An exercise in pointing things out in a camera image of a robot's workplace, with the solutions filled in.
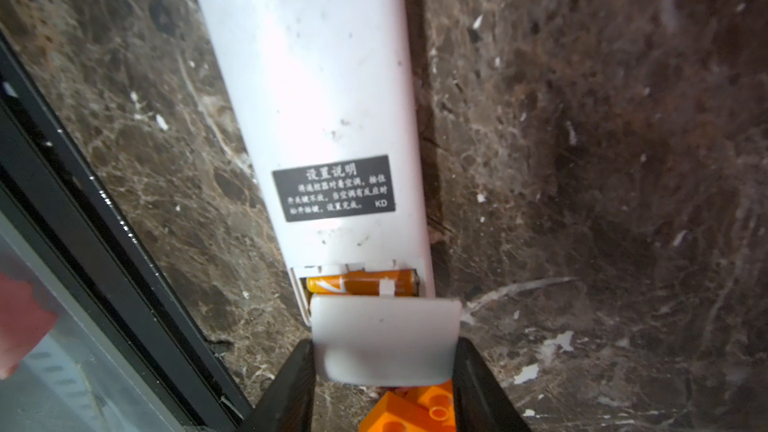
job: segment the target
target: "black label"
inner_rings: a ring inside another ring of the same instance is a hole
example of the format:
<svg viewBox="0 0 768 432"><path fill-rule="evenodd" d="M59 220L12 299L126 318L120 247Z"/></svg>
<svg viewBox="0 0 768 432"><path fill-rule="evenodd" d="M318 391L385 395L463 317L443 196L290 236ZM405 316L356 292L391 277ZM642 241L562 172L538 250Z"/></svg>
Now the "black label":
<svg viewBox="0 0 768 432"><path fill-rule="evenodd" d="M272 172L288 222L395 211L387 156Z"/></svg>

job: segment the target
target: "label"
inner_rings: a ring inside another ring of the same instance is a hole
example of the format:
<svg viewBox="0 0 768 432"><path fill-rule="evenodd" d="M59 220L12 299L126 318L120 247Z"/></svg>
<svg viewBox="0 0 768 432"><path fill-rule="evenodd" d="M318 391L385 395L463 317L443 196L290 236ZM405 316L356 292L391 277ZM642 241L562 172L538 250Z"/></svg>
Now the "label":
<svg viewBox="0 0 768 432"><path fill-rule="evenodd" d="M395 211L389 157L272 172L288 222Z"/></svg>

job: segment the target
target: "white plastic lid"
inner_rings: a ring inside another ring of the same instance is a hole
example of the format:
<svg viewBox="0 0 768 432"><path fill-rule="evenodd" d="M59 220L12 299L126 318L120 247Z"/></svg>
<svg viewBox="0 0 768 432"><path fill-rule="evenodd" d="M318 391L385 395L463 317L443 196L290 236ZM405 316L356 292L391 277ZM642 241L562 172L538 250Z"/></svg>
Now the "white plastic lid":
<svg viewBox="0 0 768 432"><path fill-rule="evenodd" d="M453 374L462 304L457 299L315 294L317 373L355 385L437 385Z"/></svg>

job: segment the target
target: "marble floor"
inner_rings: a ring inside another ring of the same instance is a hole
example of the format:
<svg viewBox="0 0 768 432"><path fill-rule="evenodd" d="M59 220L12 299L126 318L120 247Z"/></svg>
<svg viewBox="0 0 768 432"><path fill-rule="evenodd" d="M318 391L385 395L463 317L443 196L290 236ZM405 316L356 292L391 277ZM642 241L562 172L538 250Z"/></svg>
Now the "marble floor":
<svg viewBox="0 0 768 432"><path fill-rule="evenodd" d="M765 428L768 0L406 2L438 294L533 430ZM0 29L258 401L309 331L196 0Z"/></svg>

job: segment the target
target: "orange toy block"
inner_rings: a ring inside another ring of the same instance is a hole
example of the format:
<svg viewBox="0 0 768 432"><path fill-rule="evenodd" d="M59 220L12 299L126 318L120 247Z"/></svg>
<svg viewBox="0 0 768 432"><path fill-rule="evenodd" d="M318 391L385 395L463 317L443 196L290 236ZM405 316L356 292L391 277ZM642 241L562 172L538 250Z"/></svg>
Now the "orange toy block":
<svg viewBox="0 0 768 432"><path fill-rule="evenodd" d="M411 389L404 397L408 402L427 409L429 417L442 426L456 426L456 412L453 408L453 381L429 387Z"/></svg>
<svg viewBox="0 0 768 432"><path fill-rule="evenodd" d="M360 423L360 432L443 432L426 409L387 392Z"/></svg>

